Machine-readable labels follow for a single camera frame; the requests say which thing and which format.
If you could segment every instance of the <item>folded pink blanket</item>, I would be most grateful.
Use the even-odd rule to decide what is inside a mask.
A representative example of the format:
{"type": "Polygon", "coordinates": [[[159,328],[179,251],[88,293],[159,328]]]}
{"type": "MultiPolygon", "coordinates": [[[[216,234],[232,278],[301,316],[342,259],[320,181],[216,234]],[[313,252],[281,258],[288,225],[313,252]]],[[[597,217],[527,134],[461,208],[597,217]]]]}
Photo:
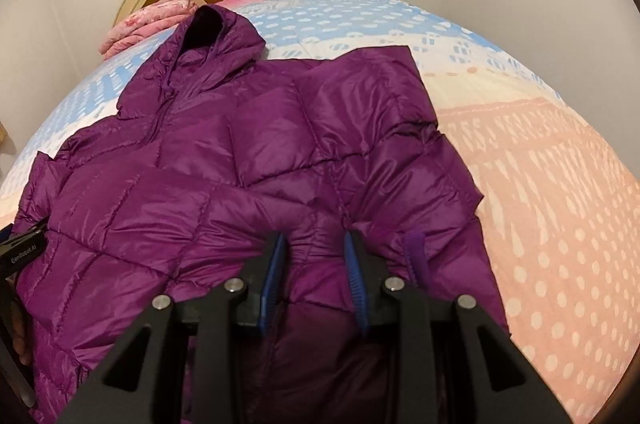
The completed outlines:
{"type": "Polygon", "coordinates": [[[100,45],[100,53],[107,60],[160,30],[174,26],[192,15],[198,4],[192,0],[160,0],[115,25],[100,45]]]}

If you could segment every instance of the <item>mattress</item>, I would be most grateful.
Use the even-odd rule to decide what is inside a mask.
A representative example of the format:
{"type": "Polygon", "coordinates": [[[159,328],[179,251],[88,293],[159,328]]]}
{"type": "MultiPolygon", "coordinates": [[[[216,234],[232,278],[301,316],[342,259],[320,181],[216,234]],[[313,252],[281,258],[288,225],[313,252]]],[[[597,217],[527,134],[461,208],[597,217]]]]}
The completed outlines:
{"type": "MultiPolygon", "coordinates": [[[[551,87],[481,36],[399,0],[229,0],[268,58],[411,48],[440,130],[485,198],[484,239],[513,341],[576,423],[619,383],[640,342],[640,184],[551,87]]],[[[87,76],[19,155],[0,189],[15,216],[36,152],[116,113],[120,92],[169,36],[156,34],[87,76]]]]}

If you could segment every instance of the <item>purple puffer jacket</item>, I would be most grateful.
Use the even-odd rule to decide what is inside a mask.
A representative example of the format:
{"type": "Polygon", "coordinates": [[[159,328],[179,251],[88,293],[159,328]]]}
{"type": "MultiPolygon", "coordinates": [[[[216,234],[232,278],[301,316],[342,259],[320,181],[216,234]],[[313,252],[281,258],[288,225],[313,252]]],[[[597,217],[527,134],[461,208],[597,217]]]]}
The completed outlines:
{"type": "Polygon", "coordinates": [[[343,235],[432,295],[473,294],[506,328],[469,172],[405,46],[259,60],[251,23],[209,6],[127,85],[118,114],[39,153],[15,229],[50,216],[18,279],[33,316],[36,420],[51,423],[151,299],[203,296],[291,245],[272,335],[241,353],[248,421],[382,422],[388,355],[359,338],[343,235]]]}

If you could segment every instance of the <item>bed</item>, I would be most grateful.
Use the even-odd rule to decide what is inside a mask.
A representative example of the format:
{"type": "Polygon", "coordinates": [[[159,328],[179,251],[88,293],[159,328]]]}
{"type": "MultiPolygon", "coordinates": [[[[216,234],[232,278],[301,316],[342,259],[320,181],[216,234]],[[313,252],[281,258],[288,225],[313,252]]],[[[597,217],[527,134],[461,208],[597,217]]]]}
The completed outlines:
{"type": "MultiPolygon", "coordinates": [[[[124,0],[116,21],[152,1],[124,0]]],[[[602,137],[498,46],[402,1],[207,1],[247,17],[268,58],[411,48],[440,130],[485,196],[478,216],[513,341],[575,423],[598,412],[621,422],[607,418],[638,375],[640,184],[602,137]]],[[[116,113],[124,86],[171,32],[105,62],[51,113],[2,184],[0,223],[15,216],[36,152],[54,155],[116,113]]]]}

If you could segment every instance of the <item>silver bolt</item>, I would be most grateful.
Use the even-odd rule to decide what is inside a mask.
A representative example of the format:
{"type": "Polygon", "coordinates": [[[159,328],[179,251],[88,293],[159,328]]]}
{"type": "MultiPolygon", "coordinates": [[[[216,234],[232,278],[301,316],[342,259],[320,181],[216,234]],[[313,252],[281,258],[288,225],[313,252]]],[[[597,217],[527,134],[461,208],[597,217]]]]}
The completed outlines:
{"type": "Polygon", "coordinates": [[[153,301],[151,301],[151,305],[156,310],[164,310],[171,305],[171,298],[165,294],[161,294],[156,296],[153,301]]]}
{"type": "Polygon", "coordinates": [[[478,302],[476,301],[476,298],[474,298],[473,296],[469,294],[463,294],[458,298],[458,305],[460,306],[460,308],[471,310],[476,308],[476,305],[478,305],[478,302]]]}
{"type": "Polygon", "coordinates": [[[391,290],[391,292],[402,290],[404,288],[404,280],[396,276],[391,276],[385,279],[385,288],[391,290]]]}
{"type": "Polygon", "coordinates": [[[225,281],[225,290],[227,292],[238,292],[244,288],[244,281],[240,278],[231,278],[225,281]]]}

